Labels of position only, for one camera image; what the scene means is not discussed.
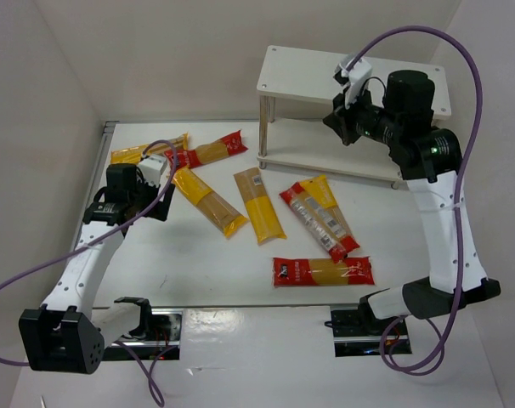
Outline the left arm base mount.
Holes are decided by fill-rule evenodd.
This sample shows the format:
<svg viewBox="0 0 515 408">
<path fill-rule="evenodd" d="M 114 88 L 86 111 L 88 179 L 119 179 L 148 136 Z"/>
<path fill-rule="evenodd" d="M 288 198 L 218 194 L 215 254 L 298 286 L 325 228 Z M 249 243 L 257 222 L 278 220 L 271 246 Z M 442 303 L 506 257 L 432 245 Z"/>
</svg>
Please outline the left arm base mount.
<svg viewBox="0 0 515 408">
<path fill-rule="evenodd" d="M 145 334 L 130 334 L 140 323 L 140 308 L 132 304 L 94 309 L 92 323 L 105 340 L 123 343 L 142 360 L 153 360 L 162 351 L 166 353 L 161 360 L 178 360 L 184 311 L 153 308 L 151 313 L 151 328 Z"/>
</svg>

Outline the red spaghetti bag with label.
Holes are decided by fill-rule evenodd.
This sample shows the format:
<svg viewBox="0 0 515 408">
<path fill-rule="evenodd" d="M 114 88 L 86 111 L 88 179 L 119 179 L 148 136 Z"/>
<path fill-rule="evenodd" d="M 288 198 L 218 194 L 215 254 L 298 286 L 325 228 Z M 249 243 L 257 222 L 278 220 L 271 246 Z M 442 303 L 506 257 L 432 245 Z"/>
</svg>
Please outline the red spaghetti bag with label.
<svg viewBox="0 0 515 408">
<path fill-rule="evenodd" d="M 359 243 L 299 183 L 279 196 L 334 263 L 359 249 Z"/>
</svg>

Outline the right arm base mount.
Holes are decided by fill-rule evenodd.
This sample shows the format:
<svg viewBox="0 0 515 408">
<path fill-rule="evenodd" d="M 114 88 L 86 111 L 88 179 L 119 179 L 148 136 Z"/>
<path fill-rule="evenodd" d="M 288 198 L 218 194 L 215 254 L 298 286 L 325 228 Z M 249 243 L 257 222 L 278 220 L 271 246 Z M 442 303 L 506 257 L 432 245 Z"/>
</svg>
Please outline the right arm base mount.
<svg viewBox="0 0 515 408">
<path fill-rule="evenodd" d="M 332 332 L 337 358 L 379 356 L 381 335 L 392 320 L 367 326 L 357 309 L 331 308 L 330 318 L 324 322 L 324 326 Z M 398 323 L 388 333 L 384 346 L 386 354 L 390 348 L 393 348 L 393 354 L 412 353 L 408 328 L 404 322 Z"/>
</svg>

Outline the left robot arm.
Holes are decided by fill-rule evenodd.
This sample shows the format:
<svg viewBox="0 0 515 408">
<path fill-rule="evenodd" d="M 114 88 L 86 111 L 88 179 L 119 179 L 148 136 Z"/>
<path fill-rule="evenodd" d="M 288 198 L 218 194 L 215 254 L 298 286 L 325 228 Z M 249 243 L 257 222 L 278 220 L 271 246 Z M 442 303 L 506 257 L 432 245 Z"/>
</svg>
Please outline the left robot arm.
<svg viewBox="0 0 515 408">
<path fill-rule="evenodd" d="M 120 297 L 98 319 L 93 304 L 134 218 L 167 219 L 174 187 L 162 185 L 161 176 L 168 167 L 158 155 L 108 166 L 106 185 L 84 212 L 76 255 L 40 307 L 19 319 L 32 370 L 92 374 L 112 343 L 152 332 L 152 308 L 143 297 Z"/>
</svg>

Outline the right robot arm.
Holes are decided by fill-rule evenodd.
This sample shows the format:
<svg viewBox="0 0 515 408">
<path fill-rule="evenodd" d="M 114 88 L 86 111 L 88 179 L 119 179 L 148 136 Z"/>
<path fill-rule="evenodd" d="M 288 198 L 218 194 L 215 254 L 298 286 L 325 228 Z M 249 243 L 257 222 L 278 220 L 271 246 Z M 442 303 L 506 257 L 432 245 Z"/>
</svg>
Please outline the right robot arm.
<svg viewBox="0 0 515 408">
<path fill-rule="evenodd" d="M 422 71 L 394 71 L 377 106 L 367 87 L 372 78 L 369 69 L 340 70 L 335 79 L 342 92 L 323 122 L 345 145 L 368 138 L 387 146 L 416 201 L 430 272 L 361 298 L 359 309 L 373 320 L 401 315 L 423 320 L 499 296 L 499 281 L 479 262 L 463 194 L 455 191 L 462 161 L 458 138 L 433 125 L 434 82 Z"/>
</svg>

